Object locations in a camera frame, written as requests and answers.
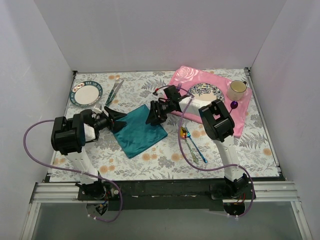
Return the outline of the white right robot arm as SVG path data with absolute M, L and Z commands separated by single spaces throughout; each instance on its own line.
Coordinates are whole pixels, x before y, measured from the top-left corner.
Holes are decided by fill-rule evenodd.
M 194 169 L 203 172 L 213 172 L 224 170 L 225 191 L 232 199 L 242 196 L 249 185 L 249 173 L 240 165 L 240 161 L 234 146 L 234 127 L 232 119 L 225 104 L 220 99 L 212 102 L 198 100 L 195 96 L 185 90 L 186 94 L 179 93 L 180 88 L 175 85 L 164 85 L 153 92 L 155 96 L 158 91 L 164 89 L 166 98 L 158 98 L 150 102 L 150 110 L 146 119 L 146 124 L 152 126 L 160 125 L 167 120 L 167 114 L 180 112 L 180 121 L 178 126 L 182 126 L 182 120 L 186 113 L 197 115 L 201 118 L 206 135 L 215 143 L 223 166 L 204 169 L 193 165 L 186 157 L 181 139 L 178 139 L 178 145 L 185 161 Z

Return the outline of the teal cloth napkin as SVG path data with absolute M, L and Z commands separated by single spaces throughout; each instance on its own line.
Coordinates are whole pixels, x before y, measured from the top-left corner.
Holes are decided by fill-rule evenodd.
M 149 109 L 145 104 L 134 109 L 121 119 L 126 122 L 125 127 L 114 134 L 129 159 L 136 157 L 168 136 L 161 125 L 146 124 L 148 115 Z

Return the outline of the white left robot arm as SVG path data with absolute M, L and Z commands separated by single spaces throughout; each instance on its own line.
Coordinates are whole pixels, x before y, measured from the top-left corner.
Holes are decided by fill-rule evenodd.
M 72 118 L 64 116 L 54 119 L 51 134 L 53 149 L 65 156 L 80 171 L 80 183 L 77 185 L 85 195 L 101 200 L 107 195 L 107 189 L 99 176 L 99 171 L 93 166 L 85 150 L 85 144 L 96 142 L 100 131 L 108 129 L 117 133 L 126 126 L 126 113 L 118 112 L 107 106 L 82 110 Z

